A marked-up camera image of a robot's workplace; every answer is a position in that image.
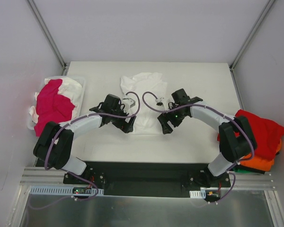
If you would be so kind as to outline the white daisy print t-shirt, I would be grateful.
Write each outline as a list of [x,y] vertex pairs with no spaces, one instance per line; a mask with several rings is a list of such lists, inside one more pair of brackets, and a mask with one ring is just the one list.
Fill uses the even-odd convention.
[[133,124],[135,135],[159,135],[162,134],[161,125],[157,119],[159,113],[148,108],[158,109],[156,98],[165,97],[168,83],[164,81],[163,74],[159,72],[142,72],[134,76],[121,76],[120,87],[124,94],[135,92],[141,102],[140,110]]

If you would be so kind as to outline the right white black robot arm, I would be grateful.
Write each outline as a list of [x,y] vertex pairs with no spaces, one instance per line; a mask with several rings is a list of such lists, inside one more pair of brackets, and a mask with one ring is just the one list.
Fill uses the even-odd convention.
[[158,120],[163,134],[170,134],[178,127],[185,117],[195,118],[212,127],[219,135],[219,154],[193,177],[196,184],[213,187],[221,177],[235,167],[245,156],[254,154],[257,148],[254,133],[245,116],[225,115],[208,106],[199,97],[191,98],[184,89],[172,93],[172,102],[168,102]]

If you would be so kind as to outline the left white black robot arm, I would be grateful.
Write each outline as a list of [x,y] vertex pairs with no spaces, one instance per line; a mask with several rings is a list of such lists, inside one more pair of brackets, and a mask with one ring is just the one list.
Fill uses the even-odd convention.
[[130,94],[123,98],[108,94],[85,115],[62,123],[48,122],[34,147],[34,156],[43,161],[45,170],[62,169],[74,174],[79,183],[87,183],[91,177],[89,166],[71,154],[73,141],[110,123],[124,133],[132,132],[137,113],[131,110],[134,107],[139,110],[141,102],[139,97],[129,97]]

